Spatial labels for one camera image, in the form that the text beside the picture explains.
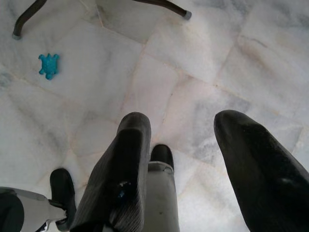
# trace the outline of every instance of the blue toy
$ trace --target blue toy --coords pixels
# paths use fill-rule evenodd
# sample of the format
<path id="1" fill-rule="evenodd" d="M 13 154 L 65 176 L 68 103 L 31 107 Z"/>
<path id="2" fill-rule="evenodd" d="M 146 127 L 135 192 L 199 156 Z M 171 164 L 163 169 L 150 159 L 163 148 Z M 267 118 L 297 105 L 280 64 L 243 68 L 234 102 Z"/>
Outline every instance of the blue toy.
<path id="1" fill-rule="evenodd" d="M 54 54 L 52 57 L 48 53 L 46 57 L 44 55 L 40 55 L 39 59 L 42 61 L 42 69 L 39 71 L 39 74 L 43 75 L 46 73 L 46 79 L 51 80 L 54 75 L 58 73 L 57 60 L 59 59 L 59 55 Z"/>

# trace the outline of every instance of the chair leg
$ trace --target chair leg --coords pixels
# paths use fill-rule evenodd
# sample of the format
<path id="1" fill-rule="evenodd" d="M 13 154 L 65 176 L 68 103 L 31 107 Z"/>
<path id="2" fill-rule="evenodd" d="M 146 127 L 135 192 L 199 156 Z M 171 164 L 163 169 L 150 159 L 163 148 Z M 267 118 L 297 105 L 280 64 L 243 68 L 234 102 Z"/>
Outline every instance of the chair leg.
<path id="1" fill-rule="evenodd" d="M 138 2 L 144 2 L 152 5 L 162 6 L 165 7 L 182 17 L 184 17 L 186 20 L 189 20 L 192 16 L 192 13 L 190 11 L 184 10 L 183 8 L 175 5 L 174 3 L 167 1 L 167 0 L 133 0 Z"/>
<path id="2" fill-rule="evenodd" d="M 21 38 L 23 25 L 37 13 L 46 3 L 47 0 L 36 0 L 25 12 L 17 19 L 12 37 L 16 40 Z"/>

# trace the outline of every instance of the white marble tile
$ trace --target white marble tile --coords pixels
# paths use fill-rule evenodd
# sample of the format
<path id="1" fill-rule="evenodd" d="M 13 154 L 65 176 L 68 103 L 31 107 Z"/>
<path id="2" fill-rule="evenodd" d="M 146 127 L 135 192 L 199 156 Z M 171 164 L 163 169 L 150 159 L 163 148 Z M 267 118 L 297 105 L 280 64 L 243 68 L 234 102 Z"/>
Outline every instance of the white marble tile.
<path id="1" fill-rule="evenodd" d="M 115 120 L 140 52 L 140 44 L 80 21 L 53 48 L 60 55 L 59 74 L 47 81 L 36 70 L 26 78 Z"/>
<path id="2" fill-rule="evenodd" d="M 174 159 L 174 177 L 176 192 L 179 196 L 191 180 L 201 161 L 171 148 Z"/>
<path id="3" fill-rule="evenodd" d="M 265 0 L 253 7 L 242 36 L 256 40 L 308 76 L 309 2 Z"/>
<path id="4" fill-rule="evenodd" d="M 163 122 L 168 101 L 179 75 L 174 68 L 149 55 L 144 55 L 135 70 L 121 118 L 131 112 L 141 112 L 147 115 L 154 137 Z"/>
<path id="5" fill-rule="evenodd" d="M 49 224 L 48 232 L 59 232 L 55 222 Z"/>
<path id="6" fill-rule="evenodd" d="M 60 167 L 65 168 L 70 173 L 75 190 L 82 188 L 88 183 L 88 175 L 82 169 L 77 156 L 72 150 L 68 151 L 66 159 Z"/>
<path id="7" fill-rule="evenodd" d="M 65 159 L 63 101 L 20 80 L 0 98 L 0 186 L 31 190 Z"/>
<path id="8" fill-rule="evenodd" d="M 80 166 L 88 176 L 91 175 L 93 168 L 95 167 L 96 163 L 102 157 L 103 154 L 104 152 L 100 152 L 97 154 L 92 154 L 89 156 L 80 156 L 77 158 Z"/>
<path id="9" fill-rule="evenodd" d="M 246 112 L 249 107 L 247 101 L 187 77 L 173 92 L 157 142 L 225 169 L 214 136 L 214 116 L 225 109 Z"/>
<path id="10" fill-rule="evenodd" d="M 89 7 L 88 12 L 84 15 L 83 19 L 97 27 L 103 27 L 98 7 L 95 4 Z"/>
<path id="11" fill-rule="evenodd" d="M 146 43 L 165 9 L 131 0 L 97 0 L 104 27 Z"/>
<path id="12" fill-rule="evenodd" d="M 0 63 L 18 76 L 23 76 L 38 63 L 57 40 L 70 30 L 85 13 L 76 0 L 53 0 L 24 25 L 22 39 L 12 38 L 15 21 L 33 0 L 2 0 L 0 7 Z"/>
<path id="13" fill-rule="evenodd" d="M 14 80 L 12 73 L 8 71 L 3 65 L 0 64 L 0 97 L 7 92 L 8 87 Z"/>
<path id="14" fill-rule="evenodd" d="M 293 118 L 308 78 L 259 41 L 240 37 L 216 84 Z"/>
<path id="15" fill-rule="evenodd" d="M 83 186 L 81 187 L 80 189 L 78 189 L 76 192 L 75 192 L 75 203 L 76 203 L 76 207 L 78 207 L 79 203 L 81 202 L 81 199 L 84 195 L 84 192 L 85 192 L 85 189 L 86 189 L 86 186 Z"/>
<path id="16" fill-rule="evenodd" d="M 50 174 L 53 170 L 49 170 L 35 185 L 30 189 L 31 192 L 36 192 L 45 196 L 47 199 L 52 198 L 52 190 L 50 188 Z"/>
<path id="17" fill-rule="evenodd" d="M 227 174 L 202 164 L 178 197 L 182 232 L 248 232 Z"/>
<path id="18" fill-rule="evenodd" d="M 238 110 L 252 117 L 289 151 L 293 151 L 302 125 L 192 77 L 176 86 L 156 142 L 167 144 L 225 172 L 213 120 L 218 112 L 226 109 Z"/>
<path id="19" fill-rule="evenodd" d="M 309 172 L 309 128 L 303 129 L 293 151 L 293 156 Z"/>
<path id="20" fill-rule="evenodd" d="M 82 5 L 89 11 L 91 7 L 96 5 L 96 0 L 79 0 Z"/>
<path id="21" fill-rule="evenodd" d="M 66 101 L 65 108 L 65 128 L 70 145 L 72 145 L 76 138 L 77 130 L 89 114 L 89 111 L 84 106 L 74 103 L 72 101 Z"/>
<path id="22" fill-rule="evenodd" d="M 296 112 L 293 116 L 295 120 L 298 120 L 307 126 L 309 126 L 309 104 L 308 104 L 309 92 L 305 92 L 303 94 L 303 99 L 299 101 Z"/>
<path id="23" fill-rule="evenodd" d="M 190 75 L 212 82 L 251 8 L 245 0 L 175 0 L 192 11 L 189 21 L 173 13 L 156 26 L 146 52 Z"/>
<path id="24" fill-rule="evenodd" d="M 87 156 L 105 152 L 116 136 L 118 125 L 88 113 L 80 124 L 71 147 L 77 156 Z"/>

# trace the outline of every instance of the tile grout line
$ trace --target tile grout line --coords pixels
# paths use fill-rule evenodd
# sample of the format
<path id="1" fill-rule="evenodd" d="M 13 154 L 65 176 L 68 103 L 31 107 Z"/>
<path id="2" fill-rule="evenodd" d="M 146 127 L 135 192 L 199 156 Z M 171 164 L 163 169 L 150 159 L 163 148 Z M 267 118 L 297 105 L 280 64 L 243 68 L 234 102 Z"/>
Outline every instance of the tile grout line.
<path id="1" fill-rule="evenodd" d="M 64 104 L 67 104 L 67 103 L 70 103 L 70 102 L 71 102 L 71 103 L 74 103 L 74 104 L 76 104 L 76 105 L 78 105 L 78 106 L 80 106 L 80 107 L 85 107 L 83 104 L 81 104 L 81 103 L 79 103 L 79 102 L 77 102 L 77 101 L 74 101 L 74 100 L 69 99 L 69 98 L 67 98 L 67 97 L 65 97 L 65 96 L 62 96 L 61 94 L 58 94 L 58 93 L 52 92 L 52 91 L 50 91 L 50 90 L 48 90 L 48 89 L 45 89 L 45 88 L 43 88 L 42 86 L 37 85 L 36 83 L 30 82 L 30 81 L 27 80 L 27 79 L 19 79 L 19 78 L 18 78 L 18 80 L 19 80 L 19 81 L 22 81 L 22 82 L 26 82 L 26 83 L 27 83 L 28 85 L 30 85 L 30 86 L 37 87 L 37 88 L 39 88 L 41 91 L 44 91 L 44 92 L 46 92 L 46 93 L 52 94 L 52 95 L 54 95 L 54 96 L 60 98 L 60 99 L 63 101 Z M 101 114 L 101 113 L 97 113 L 97 112 L 96 112 L 96 114 L 97 114 L 98 116 L 104 118 L 105 120 L 111 122 L 111 123 L 116 123 L 114 120 L 112 120 L 112 119 L 110 119 L 110 118 L 107 118 L 105 115 L 103 115 L 103 114 Z"/>
<path id="2" fill-rule="evenodd" d="M 263 104 L 263 103 L 258 103 L 258 102 L 251 101 L 250 99 L 247 99 L 247 98 L 245 98 L 245 97 L 243 97 L 243 96 L 241 96 L 241 95 L 239 95 L 239 94 L 233 92 L 232 90 L 227 89 L 227 88 L 225 88 L 225 87 L 223 87 L 223 86 L 214 85 L 214 87 L 215 87 L 215 88 L 218 88 L 218 89 L 220 89 L 221 91 L 224 91 L 224 92 L 226 92 L 226 93 L 228 93 L 228 94 L 232 94 L 232 95 L 234 95 L 235 97 L 237 97 L 237 98 L 239 98 L 239 99 L 242 99 L 242 100 L 244 100 L 244 101 L 246 101 L 246 102 L 252 104 L 253 106 L 257 106 L 257 107 L 260 107 L 260 108 L 265 108 L 265 109 L 267 109 L 268 111 L 274 113 L 275 115 L 278 115 L 278 116 L 282 116 L 282 117 L 284 117 L 284 118 L 287 118 L 287 119 L 289 119 L 289 120 L 293 121 L 294 123 L 297 123 L 297 124 L 299 124 L 299 125 L 301 125 L 301 126 L 309 126 L 309 125 L 307 125 L 305 122 L 302 122 L 302 121 L 300 121 L 300 120 L 297 120 L 297 119 L 295 119 L 295 118 L 293 118 L 293 117 L 291 117 L 291 116 L 287 116 L 287 115 L 283 114 L 282 112 L 279 112 L 279 111 L 277 111 L 277 110 L 275 110 L 275 109 L 272 109 L 272 108 L 266 106 L 266 105 Z"/>
<path id="3" fill-rule="evenodd" d="M 92 26 L 94 26 L 94 27 L 97 27 L 96 25 L 94 25 L 93 23 L 88 22 L 88 21 L 85 20 L 84 18 L 80 18 L 80 20 L 82 20 L 82 21 L 84 21 L 84 22 L 86 22 L 86 23 L 88 23 L 88 24 L 90 24 L 90 25 L 92 25 Z M 141 46 L 144 47 L 144 44 L 143 44 L 143 43 L 140 43 L 140 42 L 138 42 L 138 41 L 136 41 L 136 40 L 133 40 L 133 39 L 131 39 L 131 38 L 129 38 L 129 37 L 127 37 L 127 36 L 125 36 L 125 35 L 123 35 L 123 34 L 117 32 L 117 31 L 114 31 L 114 30 L 111 30 L 111 29 L 109 29 L 109 28 L 106 28 L 106 27 L 104 27 L 104 25 L 103 25 L 102 27 L 97 27 L 97 28 L 100 28 L 100 29 L 103 29 L 103 30 L 107 30 L 107 31 L 108 31 L 109 33 L 111 33 L 111 34 L 118 35 L 118 36 L 120 36 L 120 37 L 122 37 L 122 38 L 124 38 L 124 39 L 130 40 L 131 42 L 134 42 L 134 43 L 136 43 L 136 44 L 140 44 Z"/>
<path id="4" fill-rule="evenodd" d="M 168 111 L 168 109 L 169 109 L 169 107 L 170 107 L 170 104 L 171 104 L 171 98 L 172 98 L 172 96 L 173 96 L 173 94 L 174 94 L 176 88 L 178 87 L 178 85 L 179 85 L 179 83 L 181 82 L 182 77 L 183 77 L 183 72 L 182 72 L 182 70 L 176 70 L 176 72 L 177 72 L 177 81 L 176 81 L 176 83 L 175 83 L 175 85 L 174 85 L 174 87 L 173 87 L 173 89 L 172 89 L 172 91 L 171 91 L 171 94 L 170 94 L 170 96 L 169 96 L 169 99 L 168 99 L 168 101 L 167 101 L 167 103 L 166 103 L 165 110 L 164 110 L 164 116 L 163 116 L 163 118 L 162 118 L 162 122 L 161 122 L 160 126 L 157 128 L 157 133 L 156 133 L 156 135 L 154 135 L 154 140 L 157 140 L 158 137 L 159 137 L 159 135 L 160 135 L 160 132 L 159 132 L 159 131 L 160 131 L 161 127 L 163 126 L 163 123 L 164 123 L 165 120 L 166 120 L 167 111 Z"/>
<path id="5" fill-rule="evenodd" d="M 76 136 L 77 131 L 74 132 L 74 135 L 71 135 L 71 133 L 69 132 L 68 120 L 67 120 L 67 111 L 66 111 L 66 110 L 64 110 L 63 117 L 64 117 L 64 128 L 65 128 L 65 133 L 66 133 L 66 135 L 67 135 L 68 143 L 69 143 L 69 149 L 71 149 L 72 152 L 74 152 L 73 147 L 72 147 L 72 143 L 74 142 L 74 137 Z"/>
<path id="6" fill-rule="evenodd" d="M 89 12 L 90 11 L 90 8 L 87 6 L 87 4 L 86 3 L 84 3 L 82 0 L 78 0 L 80 3 L 81 3 L 81 5 L 83 5 L 84 7 L 85 7 L 85 9 Z"/>
<path id="7" fill-rule="evenodd" d="M 63 164 L 64 164 L 66 158 L 68 157 L 69 152 L 72 152 L 72 154 L 73 154 L 73 156 L 74 156 L 74 158 L 75 158 L 75 160 L 76 160 L 76 162 L 77 162 L 78 167 L 81 169 L 81 171 L 83 172 L 83 174 L 84 174 L 85 176 L 87 176 L 88 179 L 89 179 L 88 174 L 85 172 L 84 168 L 82 167 L 82 165 L 81 165 L 80 162 L 78 161 L 78 156 L 74 153 L 74 151 L 73 151 L 71 148 L 69 148 L 69 150 L 67 151 L 66 157 L 65 157 L 65 159 L 63 160 L 63 162 L 61 163 L 60 166 L 63 167 Z"/>
<path id="8" fill-rule="evenodd" d="M 85 115 L 85 117 L 87 117 L 88 115 L 89 115 L 89 111 L 86 111 L 86 115 Z M 119 125 L 119 123 L 116 123 L 116 122 L 114 122 L 114 121 L 111 121 L 110 119 L 107 119 L 106 117 L 104 117 L 104 116 L 102 116 L 102 115 L 99 115 L 99 114 L 97 114 L 99 117 L 102 117 L 104 120 L 106 120 L 106 121 L 108 121 L 108 122 L 110 122 L 110 123 L 112 123 L 112 124 L 115 124 L 115 125 Z M 75 136 L 77 135 L 77 133 L 79 132 L 79 130 L 80 130 L 80 125 L 78 126 L 78 128 L 77 128 L 77 130 L 76 130 L 76 133 L 75 133 Z M 70 148 L 71 148 L 71 150 L 72 151 L 74 151 L 73 150 L 73 144 L 76 142 L 76 138 L 72 138 L 71 139 L 71 141 L 69 141 L 70 142 Z M 93 154 L 99 154 L 100 152 L 94 152 L 94 153 L 91 153 L 91 154 L 89 154 L 89 155 L 93 155 Z"/>
<path id="9" fill-rule="evenodd" d="M 195 157 L 194 155 L 192 155 L 191 153 L 187 153 L 187 152 L 185 152 L 185 151 L 181 151 L 181 149 L 175 148 L 175 147 L 170 146 L 170 145 L 168 145 L 168 147 L 171 148 L 172 151 L 173 151 L 173 150 L 178 151 L 178 152 L 184 154 L 186 157 L 189 157 L 189 158 L 191 158 L 191 159 L 193 159 L 193 160 L 199 162 L 200 164 L 208 165 L 208 166 L 210 166 L 210 167 L 216 169 L 219 173 L 224 174 L 222 171 L 220 171 L 220 169 L 217 169 L 216 167 L 212 166 L 211 164 L 209 164 L 209 163 L 207 163 L 207 162 L 205 162 L 205 161 L 202 161 L 202 160 L 196 158 L 196 157 Z"/>
<path id="10" fill-rule="evenodd" d="M 297 141 L 296 141 L 296 143 L 294 145 L 293 151 L 291 152 L 292 155 L 297 151 L 297 144 L 300 141 L 301 137 L 305 134 L 306 130 L 307 130 L 307 127 L 303 127 L 301 132 L 299 133 Z"/>
<path id="11" fill-rule="evenodd" d="M 89 13 L 89 9 L 87 9 L 87 7 L 84 5 L 84 3 L 82 3 L 82 0 L 78 0 L 78 3 L 81 4 L 82 7 L 85 8 L 85 12 L 82 14 L 81 17 L 79 17 L 78 19 L 76 19 L 76 21 L 74 22 L 74 24 L 73 24 L 70 28 L 68 28 L 68 29 L 63 33 L 63 35 L 62 35 L 61 37 L 59 37 L 59 39 L 55 40 L 55 43 L 54 43 L 52 46 L 50 46 L 50 47 L 47 49 L 47 51 L 53 49 L 53 48 L 60 42 L 60 40 L 62 40 L 64 37 L 66 37 L 66 36 L 68 35 L 68 33 L 69 33 L 70 31 L 72 31 L 72 30 L 79 24 L 79 22 L 80 22 L 81 20 L 84 20 L 84 17 Z"/>
<path id="12" fill-rule="evenodd" d="M 202 162 L 202 163 L 200 163 L 200 164 L 197 166 L 197 168 L 196 168 L 196 170 L 194 171 L 194 173 L 192 174 L 192 176 L 191 176 L 191 177 L 189 178 L 189 180 L 186 182 L 185 186 L 183 187 L 183 191 L 181 192 L 181 194 L 179 194 L 179 195 L 177 196 L 177 199 L 178 199 L 178 200 L 181 199 L 181 198 L 183 197 L 184 193 L 186 192 L 186 189 L 188 189 L 188 185 L 189 185 L 190 182 L 194 179 L 194 177 L 195 177 L 195 175 L 196 175 L 196 173 L 197 173 L 198 168 L 200 168 L 200 167 L 203 166 L 203 165 L 209 166 L 209 167 L 215 169 L 215 170 L 218 172 L 218 174 L 221 174 L 221 176 L 228 177 L 227 172 L 224 172 L 224 173 L 223 173 L 223 172 L 220 171 L 219 169 L 217 169 L 217 168 L 211 166 L 210 164 L 205 163 L 205 162 Z"/>
<path id="13" fill-rule="evenodd" d="M 2 63 L 1 63 L 0 65 L 3 66 L 5 70 L 7 70 L 6 73 L 8 73 L 9 75 L 12 76 L 13 81 L 22 80 L 22 79 L 20 79 L 19 77 L 17 77 L 17 75 L 16 75 L 15 73 L 11 72 L 11 70 L 8 69 L 5 65 L 3 65 Z M 3 92 L 5 92 L 5 93 L 9 92 L 9 91 L 10 91 L 10 88 L 11 88 L 11 85 L 9 85 L 7 88 L 5 88 L 5 90 L 3 90 Z"/>
<path id="14" fill-rule="evenodd" d="M 143 48 L 142 48 L 142 50 L 141 50 L 141 52 L 140 52 L 138 61 L 137 61 L 136 65 L 135 65 L 135 67 L 134 67 L 134 70 L 133 70 L 132 74 L 131 74 L 131 79 L 130 79 L 130 82 L 129 82 L 129 84 L 128 84 L 127 90 L 126 90 L 125 98 L 124 98 L 124 100 L 123 100 L 123 103 L 122 103 L 122 105 L 121 105 L 121 107 L 120 107 L 120 112 L 119 112 L 119 114 L 118 114 L 118 116 L 117 116 L 117 119 L 116 119 L 117 122 L 121 120 L 120 117 L 121 117 L 122 112 L 123 112 L 123 110 L 124 110 L 124 106 L 125 106 L 125 104 L 126 104 L 127 101 L 128 101 L 130 92 L 131 92 L 131 90 L 132 90 L 132 88 L 133 88 L 134 80 L 135 80 L 135 78 L 136 78 L 136 73 L 137 73 L 138 69 L 140 68 L 141 61 L 142 61 L 142 59 L 143 59 L 143 57 L 144 57 L 144 50 L 145 50 L 145 48 L 146 48 L 146 46 L 143 45 Z"/>
<path id="15" fill-rule="evenodd" d="M 97 4 L 96 4 L 96 12 L 97 12 L 97 14 L 98 14 L 98 19 L 99 19 L 99 21 L 100 21 L 101 27 L 104 28 L 103 20 L 102 20 L 102 18 L 101 18 L 100 11 L 99 11 L 99 9 L 98 9 L 98 5 L 97 5 Z"/>
<path id="16" fill-rule="evenodd" d="M 152 59 L 155 59 L 156 61 L 159 61 L 159 62 L 161 62 L 161 63 L 163 63 L 163 64 L 169 66 L 169 67 L 172 68 L 172 69 L 175 69 L 175 70 L 182 70 L 182 71 L 184 71 L 184 72 L 186 72 L 186 73 L 189 74 L 188 71 L 183 70 L 183 69 L 181 69 L 181 68 L 177 67 L 176 65 L 173 65 L 173 64 L 171 64 L 171 63 L 169 63 L 169 62 L 163 61 L 163 60 L 161 60 L 160 58 L 158 58 L 158 57 L 156 57 L 156 56 L 154 56 L 154 55 L 152 55 L 152 54 L 150 54 L 150 53 L 148 53 L 148 52 L 146 52 L 146 51 L 145 51 L 145 54 L 148 55 L 148 56 L 150 56 Z"/>
<path id="17" fill-rule="evenodd" d="M 235 41 L 233 42 L 233 45 L 231 46 L 230 50 L 228 51 L 227 56 L 226 56 L 226 58 L 225 58 L 223 64 L 221 65 L 219 71 L 217 72 L 215 78 L 214 78 L 213 81 L 212 81 L 214 84 L 217 83 L 218 78 L 220 77 L 220 75 L 221 75 L 221 73 L 222 73 L 224 67 L 225 67 L 226 64 L 227 64 L 228 58 L 230 57 L 230 55 L 231 55 L 233 49 L 236 47 L 236 44 L 238 43 L 239 37 L 241 36 L 241 34 L 242 34 L 244 28 L 246 27 L 246 25 L 248 24 L 249 18 L 250 18 L 250 15 L 252 14 L 252 11 L 253 11 L 254 6 L 255 6 L 255 3 L 254 3 L 254 5 L 252 6 L 252 8 L 250 9 L 250 12 L 249 12 L 249 13 L 247 14 L 247 16 L 244 18 L 244 23 L 243 23 L 243 25 L 241 26 L 241 30 L 239 31 L 238 35 L 235 37 Z"/>
<path id="18" fill-rule="evenodd" d="M 104 155 L 104 152 L 92 153 L 91 155 L 87 155 L 87 157 L 94 156 L 94 155 L 101 155 L 101 157 L 102 157 L 102 156 Z M 88 173 L 86 172 L 85 168 L 81 165 L 81 163 L 80 163 L 80 161 L 79 161 L 79 158 L 80 158 L 80 157 L 78 157 L 76 154 L 75 154 L 75 156 L 76 156 L 76 161 L 77 161 L 79 167 L 82 169 L 83 173 L 88 177 L 87 183 L 86 183 L 85 185 L 83 185 L 83 187 L 84 187 L 84 186 L 86 186 L 86 185 L 88 184 L 90 175 L 88 175 Z"/>
<path id="19" fill-rule="evenodd" d="M 36 187 L 37 184 L 40 183 L 42 180 L 44 180 L 48 175 L 49 175 L 49 172 L 46 172 L 46 173 L 43 175 L 43 177 L 41 177 L 41 178 L 34 184 L 33 188 Z"/>

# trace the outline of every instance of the rubber foot cap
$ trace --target rubber foot cap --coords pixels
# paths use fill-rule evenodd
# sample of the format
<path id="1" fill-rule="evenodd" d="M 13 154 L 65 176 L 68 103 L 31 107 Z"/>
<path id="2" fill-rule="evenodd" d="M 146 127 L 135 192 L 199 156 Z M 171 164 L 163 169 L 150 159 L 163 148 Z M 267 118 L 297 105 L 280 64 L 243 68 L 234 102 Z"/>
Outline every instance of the rubber foot cap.
<path id="1" fill-rule="evenodd" d="M 185 20 L 189 20 L 192 17 L 192 13 L 190 11 L 187 11 L 185 16 L 183 17 Z"/>
<path id="2" fill-rule="evenodd" d="M 21 36 L 20 36 L 20 35 L 14 35 L 14 34 L 12 34 L 12 38 L 15 39 L 15 40 L 20 40 L 20 39 L 21 39 Z"/>

